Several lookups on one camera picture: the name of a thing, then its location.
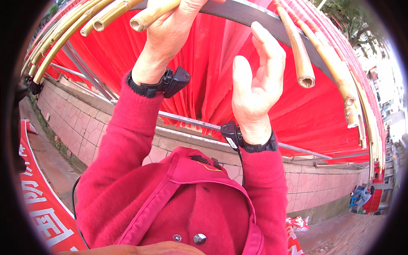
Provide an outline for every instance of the left hand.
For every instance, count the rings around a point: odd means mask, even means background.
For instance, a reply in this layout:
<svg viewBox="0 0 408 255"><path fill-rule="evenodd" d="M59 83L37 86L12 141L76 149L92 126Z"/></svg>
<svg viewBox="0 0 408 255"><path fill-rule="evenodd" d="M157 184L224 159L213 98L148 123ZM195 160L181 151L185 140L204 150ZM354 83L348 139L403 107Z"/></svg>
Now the left hand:
<svg viewBox="0 0 408 255"><path fill-rule="evenodd" d="M232 111L245 142L263 145L272 132L268 112L282 95L286 53L260 23L253 22L251 31L252 43L259 55L259 69L252 78L248 60L235 57Z"/></svg>
<svg viewBox="0 0 408 255"><path fill-rule="evenodd" d="M181 0L178 7L164 14L147 29L146 44L132 70L132 79L136 84L156 84L160 81L167 64L187 41L193 21L206 2ZM149 0L147 6L159 6L162 3L162 0Z"/></svg>

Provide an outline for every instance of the black wrist strap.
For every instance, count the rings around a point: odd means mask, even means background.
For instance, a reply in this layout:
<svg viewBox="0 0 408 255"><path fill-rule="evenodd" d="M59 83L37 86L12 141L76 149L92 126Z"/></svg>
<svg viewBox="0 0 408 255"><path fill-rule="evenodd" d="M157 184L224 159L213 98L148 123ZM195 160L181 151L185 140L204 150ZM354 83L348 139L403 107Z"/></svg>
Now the black wrist strap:
<svg viewBox="0 0 408 255"><path fill-rule="evenodd" d="M152 98L156 95L157 89L149 89L149 88L144 88L139 85L137 85L133 79L132 79L132 71L129 72L128 76L126 77L126 84L129 85L129 87L139 95L143 95L147 98Z"/></svg>
<svg viewBox="0 0 408 255"><path fill-rule="evenodd" d="M253 144L248 144L244 141L244 148L249 153L262 152L262 151L277 151L278 144L275 140L275 133L272 130L269 141L265 143L264 145L260 145L260 144L253 145Z"/></svg>

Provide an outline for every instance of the paved sidewalk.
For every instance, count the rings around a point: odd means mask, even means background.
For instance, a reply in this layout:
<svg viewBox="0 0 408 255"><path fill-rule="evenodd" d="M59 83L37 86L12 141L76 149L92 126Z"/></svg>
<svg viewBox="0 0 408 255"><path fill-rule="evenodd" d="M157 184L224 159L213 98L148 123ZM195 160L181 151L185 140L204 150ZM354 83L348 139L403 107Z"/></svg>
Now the paved sidewalk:
<svg viewBox="0 0 408 255"><path fill-rule="evenodd" d="M306 232L296 232L305 255L357 255L375 238L382 215L344 213L310 225Z"/></svg>
<svg viewBox="0 0 408 255"><path fill-rule="evenodd" d="M72 212L72 186L79 178L80 173L62 157L60 152L49 141L28 98L24 98L20 102L20 116L21 119L29 119L38 132L38 135L27 133L35 158L52 189Z"/></svg>

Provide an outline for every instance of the red cloth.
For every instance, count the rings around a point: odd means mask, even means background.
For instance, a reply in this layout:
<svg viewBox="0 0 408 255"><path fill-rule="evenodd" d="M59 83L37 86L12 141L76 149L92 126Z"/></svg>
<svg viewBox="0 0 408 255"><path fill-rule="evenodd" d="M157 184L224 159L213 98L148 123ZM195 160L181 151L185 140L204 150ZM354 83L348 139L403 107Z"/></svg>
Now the red cloth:
<svg viewBox="0 0 408 255"><path fill-rule="evenodd" d="M77 223L91 248L116 244L169 164L141 166L149 154L163 95L146 98L122 86L97 159L78 184ZM265 236L262 254L286 254L286 179L279 151L242 152L245 189ZM236 189L222 184L182 185L157 216L140 245L172 240L205 254L241 254L248 233L248 207ZM192 237L208 242L197 246Z"/></svg>

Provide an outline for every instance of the metal button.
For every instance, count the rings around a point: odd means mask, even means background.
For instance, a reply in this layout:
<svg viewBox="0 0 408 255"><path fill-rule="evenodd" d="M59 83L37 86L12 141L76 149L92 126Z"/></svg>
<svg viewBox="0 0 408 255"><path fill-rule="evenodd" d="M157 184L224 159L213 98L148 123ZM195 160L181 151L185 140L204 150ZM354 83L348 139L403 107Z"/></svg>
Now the metal button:
<svg viewBox="0 0 408 255"><path fill-rule="evenodd" d="M173 241L180 242L180 241L181 241L181 236L175 234L175 235L173 236Z"/></svg>
<svg viewBox="0 0 408 255"><path fill-rule="evenodd" d="M207 243L207 237L206 237L204 234L196 234L196 235L193 237L193 242L194 242L196 245L206 244L206 243Z"/></svg>

